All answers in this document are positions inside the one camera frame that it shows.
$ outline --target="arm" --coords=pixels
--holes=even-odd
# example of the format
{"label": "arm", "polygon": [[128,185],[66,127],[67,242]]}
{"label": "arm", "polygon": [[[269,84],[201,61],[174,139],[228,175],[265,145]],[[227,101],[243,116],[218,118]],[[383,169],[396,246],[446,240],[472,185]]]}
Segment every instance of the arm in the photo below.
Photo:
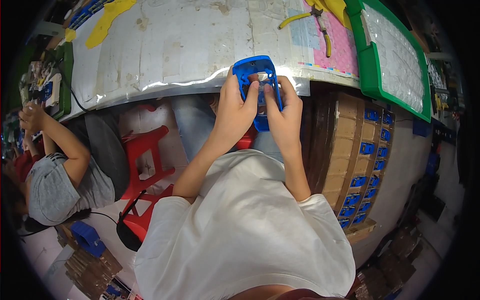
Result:
{"label": "arm", "polygon": [[205,144],[175,182],[173,196],[193,204],[213,162],[230,150],[250,128],[257,113],[258,82],[250,84],[245,102],[232,68],[220,90],[215,125]]}
{"label": "arm", "polygon": [[30,155],[32,156],[32,158],[35,155],[38,155],[38,151],[37,151],[35,145],[33,144],[32,135],[30,134],[29,131],[25,131],[25,137],[23,139],[23,144],[25,144],[28,147],[28,150],[30,151]]}
{"label": "arm", "polygon": [[15,143],[12,143],[12,149],[15,152],[15,158],[19,157],[21,154],[18,151],[17,145]]}
{"label": "arm", "polygon": [[57,151],[57,145],[55,144],[55,142],[45,132],[42,132],[42,138],[45,155],[55,153]]}
{"label": "arm", "polygon": [[279,111],[274,91],[268,84],[264,86],[267,103],[267,118],[270,132],[285,163],[285,186],[296,201],[301,202],[312,195],[303,168],[300,143],[300,124],[303,103],[285,76],[277,76],[285,94],[285,107]]}
{"label": "arm", "polygon": [[77,188],[90,162],[90,152],[85,145],[70,130],[46,114],[37,104],[29,102],[19,116],[22,128],[31,132],[43,130],[63,150],[68,157],[67,161],[63,163],[63,167],[73,186]]}

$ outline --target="workbench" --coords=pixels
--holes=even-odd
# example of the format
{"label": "workbench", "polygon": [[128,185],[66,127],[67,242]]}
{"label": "workbench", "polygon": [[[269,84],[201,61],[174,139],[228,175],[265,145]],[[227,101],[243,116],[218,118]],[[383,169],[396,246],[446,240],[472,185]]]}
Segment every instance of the workbench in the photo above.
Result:
{"label": "workbench", "polygon": [[[322,15],[332,43],[303,0],[166,0],[151,7],[137,0],[117,16],[107,37],[88,49],[85,41],[103,9],[76,30],[72,89],[81,105],[99,109],[162,96],[218,92],[234,62],[268,55],[277,74],[290,78],[297,94],[310,95],[309,81],[360,87],[353,33],[330,12]],[[72,97],[68,120],[83,111]]]}

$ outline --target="gray t-shirt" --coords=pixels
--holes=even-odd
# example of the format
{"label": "gray t-shirt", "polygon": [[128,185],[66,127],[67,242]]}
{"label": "gray t-shirt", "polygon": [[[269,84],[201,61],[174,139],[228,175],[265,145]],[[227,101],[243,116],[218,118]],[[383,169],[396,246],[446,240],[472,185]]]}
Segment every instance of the gray t-shirt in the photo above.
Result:
{"label": "gray t-shirt", "polygon": [[28,174],[32,175],[28,214],[43,225],[57,225],[80,210],[115,202],[112,180],[93,157],[77,189],[63,167],[67,159],[62,153],[49,154],[37,161]]}

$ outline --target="white table surface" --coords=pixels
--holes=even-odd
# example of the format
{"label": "white table surface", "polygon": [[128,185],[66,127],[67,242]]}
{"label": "white table surface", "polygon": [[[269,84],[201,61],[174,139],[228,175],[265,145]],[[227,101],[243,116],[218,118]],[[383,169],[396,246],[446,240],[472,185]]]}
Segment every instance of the white table surface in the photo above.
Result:
{"label": "white table surface", "polygon": [[[310,95],[309,80],[360,86],[358,78],[298,64],[313,61],[312,49],[293,45],[292,32],[278,25],[287,9],[304,11],[303,0],[164,2],[151,7],[138,0],[92,49],[85,41],[103,10],[76,30],[72,89],[84,108],[218,92],[229,66],[255,55],[270,56],[277,74],[294,81],[302,96]],[[72,111],[62,120],[82,113],[72,97]]]}

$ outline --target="hand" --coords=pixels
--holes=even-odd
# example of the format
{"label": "hand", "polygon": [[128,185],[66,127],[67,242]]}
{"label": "hand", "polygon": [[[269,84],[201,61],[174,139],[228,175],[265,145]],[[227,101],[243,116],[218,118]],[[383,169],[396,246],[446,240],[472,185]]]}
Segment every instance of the hand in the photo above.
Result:
{"label": "hand", "polygon": [[277,76],[277,81],[281,86],[280,94],[284,94],[283,111],[278,110],[273,88],[269,84],[265,84],[264,94],[267,104],[268,127],[285,159],[290,155],[301,153],[300,123],[303,102],[295,93],[295,89],[287,77]]}
{"label": "hand", "polygon": [[30,132],[38,132],[43,129],[47,113],[37,104],[28,102],[26,107],[18,113],[20,127]]}
{"label": "hand", "polygon": [[33,145],[32,133],[25,130],[25,137],[22,139],[22,148],[24,151],[27,151],[31,145]]}
{"label": "hand", "polygon": [[258,81],[250,84],[247,99],[243,102],[237,77],[230,67],[220,90],[215,125],[208,138],[219,155],[228,152],[252,125],[257,114],[258,86]]}

